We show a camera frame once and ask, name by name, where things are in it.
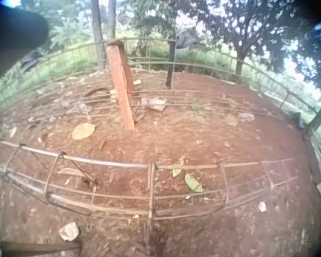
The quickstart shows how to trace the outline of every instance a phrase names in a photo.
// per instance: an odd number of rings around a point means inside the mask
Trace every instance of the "circular fence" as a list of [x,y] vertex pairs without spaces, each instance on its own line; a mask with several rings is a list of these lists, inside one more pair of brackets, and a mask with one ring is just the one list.
[[[226,94],[212,95],[204,87],[202,90],[190,89],[188,81],[181,81],[180,76],[175,78],[171,75],[171,89],[165,89],[164,82],[169,70],[175,74],[197,73],[231,84],[233,82],[228,81],[239,78],[241,85],[260,89],[263,93],[266,90],[273,91],[270,85],[283,88],[264,72],[248,64],[245,64],[241,75],[236,75],[233,68],[238,60],[212,49],[206,49],[200,57],[206,63],[195,59],[198,56],[194,56],[192,62],[182,61],[184,54],[180,51],[176,51],[175,61],[169,62],[166,40],[123,41],[136,82],[136,90],[130,92],[133,95],[130,104],[136,123],[142,119],[144,107],[150,107],[149,103],[142,101],[145,98],[165,99],[166,102],[160,105],[194,111],[199,116],[205,112],[211,119],[220,111],[270,115],[267,111],[236,106],[231,100],[232,96]],[[58,147],[58,151],[46,149],[43,137],[50,135],[44,136],[42,132],[48,127],[59,129],[62,124],[72,120],[95,122],[96,119],[106,119],[110,124],[112,118],[120,116],[119,105],[110,92],[113,87],[109,64],[106,60],[103,62],[105,67],[96,65],[95,44],[89,44],[49,56],[23,75],[18,85],[16,82],[7,84],[5,79],[0,81],[0,177],[4,181],[46,204],[84,215],[167,220],[203,216],[240,206],[264,197],[276,187],[296,178],[288,165],[295,161],[291,158],[243,163],[217,160],[210,164],[179,165],[156,160],[149,163],[97,160],[91,158],[90,153],[88,157],[80,157],[67,154],[61,147]],[[287,89],[285,94],[292,95]],[[66,175],[77,177],[74,184],[61,181],[60,178],[64,177],[62,167],[71,167],[71,172],[68,170]],[[124,195],[111,193],[111,177],[100,184],[90,174],[92,170],[101,169],[98,167],[112,169],[111,173],[119,169],[124,175],[139,172],[139,188]],[[274,172],[273,167],[279,167],[277,170],[280,173]],[[200,172],[201,183],[205,176],[213,179],[214,183],[203,192],[159,190],[156,178],[163,172],[173,170],[186,174]]]

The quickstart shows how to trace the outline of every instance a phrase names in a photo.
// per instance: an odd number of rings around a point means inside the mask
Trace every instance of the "dirt ground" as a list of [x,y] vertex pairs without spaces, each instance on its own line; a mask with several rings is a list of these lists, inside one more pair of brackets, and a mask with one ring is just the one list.
[[[162,72],[152,73],[149,78],[143,72],[134,73],[134,79],[142,81],[137,89],[145,89],[146,85],[149,89],[165,89],[165,78],[166,74]],[[70,82],[64,82],[68,93],[65,99],[83,95],[83,87],[74,89],[70,86],[72,81],[79,80],[86,85],[86,90],[102,86],[101,83],[112,88],[106,74],[95,73],[84,78],[72,78]],[[288,172],[298,178],[264,196],[262,200],[267,211],[261,213],[258,209],[260,201],[257,201],[205,218],[157,222],[156,248],[158,256],[311,256],[321,242],[321,197],[311,183],[308,154],[295,125],[264,96],[248,88],[188,73],[176,73],[173,85],[177,90],[204,90],[206,97],[214,96],[220,101],[227,101],[228,104],[223,103],[220,107],[228,109],[194,110],[191,107],[169,106],[159,113],[134,107],[134,111],[143,114],[143,118],[136,123],[135,132],[126,133],[119,111],[98,110],[101,105],[95,103],[91,105],[92,110],[88,115],[62,116],[28,129],[26,126],[18,126],[13,138],[9,137],[7,131],[0,135],[9,141],[24,142],[36,148],[117,162],[156,161],[172,164],[184,155],[187,156],[188,164],[292,158]],[[195,94],[187,92],[183,100],[197,96]],[[210,104],[210,108],[214,108],[213,100]],[[255,115],[252,122],[238,121],[235,126],[231,126],[226,122],[226,116],[237,118],[240,113],[237,109],[266,116]],[[23,113],[15,114],[14,118],[24,117]],[[69,137],[72,130],[83,122],[95,124],[95,132],[81,142],[72,140]],[[40,143],[38,137],[42,138],[43,135],[47,135],[44,137],[46,139]],[[1,160],[7,160],[8,155],[5,148],[0,150]],[[34,164],[31,157],[22,153],[19,156],[31,167],[25,167],[26,174],[46,179],[46,171]],[[52,158],[41,157],[41,160],[48,168],[51,166]],[[22,168],[18,160],[14,160],[11,165],[13,168]],[[68,165],[60,162],[57,168]],[[79,165],[98,179],[99,192],[119,195],[145,193],[145,170],[125,172],[126,169]],[[274,172],[280,172],[280,169],[276,167]],[[193,171],[193,175],[205,190],[216,188],[221,179],[217,176],[203,179],[205,172]],[[73,177],[54,176],[51,182],[64,185],[68,178],[68,186],[90,192],[89,188]],[[159,195],[188,192],[188,188],[173,179],[169,172],[160,173],[157,183]],[[0,193],[4,189],[0,180]],[[58,229],[72,221],[76,221],[81,230],[81,256],[123,256],[129,247],[141,240],[143,221],[137,218],[123,221],[84,217],[54,206],[45,206],[16,190],[6,193],[9,194],[9,202],[3,216],[3,240],[61,242]],[[98,200],[94,203],[110,204]],[[77,256],[78,253],[67,252],[64,255]]]

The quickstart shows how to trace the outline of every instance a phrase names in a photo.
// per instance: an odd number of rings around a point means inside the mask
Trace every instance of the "metal railing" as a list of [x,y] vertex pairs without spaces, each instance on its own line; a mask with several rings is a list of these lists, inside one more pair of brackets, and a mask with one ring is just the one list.
[[[141,49],[141,52],[145,56],[133,56],[134,50],[133,41],[145,40],[145,48]],[[173,65],[176,72],[186,71],[189,73],[205,74],[214,78],[233,80],[239,77],[241,84],[247,81],[248,85],[253,89],[259,90],[262,93],[273,93],[274,88],[281,88],[284,90],[276,93],[278,97],[282,96],[283,100],[280,104],[282,108],[289,96],[293,96],[300,99],[296,94],[291,92],[288,88],[284,87],[281,83],[272,79],[265,72],[255,68],[254,66],[244,63],[245,67],[241,75],[237,75],[233,71],[235,63],[239,60],[221,53],[214,49],[205,49],[204,53],[210,53],[213,56],[207,59],[206,63],[198,63],[197,59],[191,62],[185,62],[181,60],[181,55],[176,53],[177,60],[174,62],[166,61],[165,57],[153,56],[152,51],[154,49],[164,48],[167,50],[167,40],[163,39],[123,39],[125,48],[129,54],[131,60],[130,66],[135,70],[141,70],[145,74],[144,84],[145,88],[131,97],[132,107],[142,107],[140,98],[144,96],[163,97],[167,98],[166,105],[174,107],[194,107],[206,108],[205,111],[214,113],[216,110],[233,110],[236,112],[249,112],[254,115],[268,116],[267,112],[253,110],[251,108],[229,108],[227,107],[228,101],[224,99],[217,92],[216,95],[206,96],[201,95],[204,90],[183,90],[177,89],[176,85],[171,90],[154,89],[150,86],[150,78],[152,76],[151,70],[167,70],[169,65]],[[50,118],[63,117],[73,115],[75,118],[86,117],[85,113],[78,111],[75,107],[79,105],[90,105],[93,103],[100,103],[99,107],[91,107],[90,115],[92,117],[103,117],[108,114],[99,114],[101,110],[119,110],[117,103],[112,103],[108,98],[109,94],[102,94],[97,96],[84,96],[82,92],[75,95],[68,95],[68,93],[75,92],[76,89],[82,89],[87,86],[100,86],[102,81],[92,81],[88,83],[80,82],[78,78],[71,83],[70,86],[63,85],[62,81],[75,76],[82,75],[90,71],[91,74],[95,74],[94,71],[104,73],[107,76],[109,82],[109,67],[106,63],[104,70],[98,68],[95,64],[95,44],[89,44],[86,46],[80,46],[71,50],[63,51],[59,54],[51,55],[42,64],[35,67],[32,71],[25,74],[22,78],[23,82],[20,84],[20,88],[17,87],[17,83],[14,81],[11,85],[7,84],[7,81],[0,81],[0,127],[5,126],[26,126],[24,131],[32,126],[42,128],[45,121]],[[83,66],[76,66],[74,64],[80,63]],[[39,95],[37,90],[42,90],[43,93]],[[46,101],[43,105],[34,106],[34,103],[40,101]],[[16,107],[19,106],[19,114],[17,115]],[[91,158],[84,158],[78,156],[67,155],[64,152],[51,152],[48,150],[38,149],[28,146],[28,143],[23,139],[22,134],[19,142],[12,142],[10,139],[3,138],[3,133],[0,133],[0,177],[4,181],[12,181],[13,186],[18,190],[32,195],[33,197],[45,202],[46,204],[56,205],[60,208],[66,208],[77,213],[84,215],[105,215],[112,218],[131,219],[133,217],[150,216],[154,220],[166,220],[172,218],[184,218],[184,217],[196,217],[207,215],[214,211],[225,210],[233,208],[249,201],[264,197],[264,194],[273,191],[276,187],[285,183],[291,182],[296,177],[290,176],[290,172],[283,168],[283,177],[286,179],[281,181],[275,181],[278,175],[274,175],[269,172],[267,165],[272,163],[279,163],[282,167],[285,167],[285,163],[293,161],[292,159],[276,160],[276,161],[256,161],[248,163],[225,163],[219,162],[214,164],[202,164],[202,165],[169,165],[161,163],[121,163],[104,160],[93,160]],[[32,160],[34,165],[31,167],[29,164],[23,161],[22,155],[27,155]],[[48,163],[41,161],[40,156],[46,156],[53,160],[48,160]],[[83,171],[77,163],[86,163],[88,165],[103,165],[106,167],[119,167],[121,169],[141,169],[145,171],[145,177],[143,181],[147,182],[148,186],[145,188],[148,194],[144,195],[113,195],[109,193],[96,192],[95,181],[91,178],[90,186],[91,191],[83,191],[75,188],[65,187],[52,183],[51,180],[58,174],[55,173],[57,165],[61,160],[70,161],[76,169],[80,170],[83,174],[87,172]],[[242,173],[242,170],[237,172],[234,177],[226,175],[225,169],[231,167],[244,167],[250,165],[260,165],[262,167],[261,174],[253,177],[251,180],[244,181],[243,183],[237,183],[236,178]],[[36,178],[29,174],[31,170],[43,171],[43,174],[48,174],[47,177]],[[186,194],[168,194],[161,195],[154,191],[154,180],[152,179],[155,174],[161,170],[209,170],[216,171],[217,176],[220,178],[221,185],[218,188],[212,190],[206,190],[203,193],[186,193]],[[254,185],[256,189],[251,190],[248,193],[238,193],[240,188],[246,187],[249,190],[249,185]],[[56,189],[57,193],[51,192],[51,189]],[[87,201],[79,201],[73,199],[67,195],[67,193],[73,193],[80,195],[81,197],[88,197]],[[207,195],[213,195],[213,199],[206,202]],[[191,206],[188,206],[188,199],[198,199]],[[97,199],[114,199],[116,201],[142,201],[140,208],[121,208],[111,207],[105,204],[96,203]],[[177,199],[177,206],[170,208],[164,207],[164,203],[160,201],[170,201]]]

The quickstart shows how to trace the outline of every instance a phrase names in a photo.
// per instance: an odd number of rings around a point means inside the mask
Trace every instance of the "sky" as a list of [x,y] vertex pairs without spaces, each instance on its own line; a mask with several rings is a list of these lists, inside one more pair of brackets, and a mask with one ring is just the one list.
[[[101,5],[105,5],[108,6],[108,1],[109,0],[99,0],[99,4]],[[2,4],[9,6],[9,7],[16,7],[17,5],[20,5],[20,0],[2,0],[1,1]],[[184,27],[196,27],[196,30],[198,32],[203,31],[203,24],[197,24],[195,20],[186,17],[185,15],[181,14],[178,18],[177,18],[177,23],[184,26]],[[284,59],[284,64],[285,64],[285,69],[287,71],[287,73],[291,76],[293,76],[295,79],[297,79],[300,82],[303,82],[303,78],[304,76],[300,73],[297,73],[295,71],[296,68],[296,64],[291,61],[290,59]],[[321,91],[319,89],[316,89],[314,87],[314,85],[312,83],[309,84],[305,84],[305,87],[307,89],[307,91],[309,93],[311,93],[313,95],[313,97],[315,98],[315,100],[319,100],[321,98]]]

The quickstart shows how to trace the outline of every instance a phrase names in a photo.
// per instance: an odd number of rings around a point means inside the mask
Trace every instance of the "wooden plank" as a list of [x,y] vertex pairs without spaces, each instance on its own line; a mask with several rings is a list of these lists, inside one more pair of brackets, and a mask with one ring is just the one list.
[[135,130],[131,106],[129,104],[128,91],[133,91],[133,80],[121,41],[112,40],[107,45],[107,57],[113,78],[114,87],[117,90],[121,115],[125,130]]

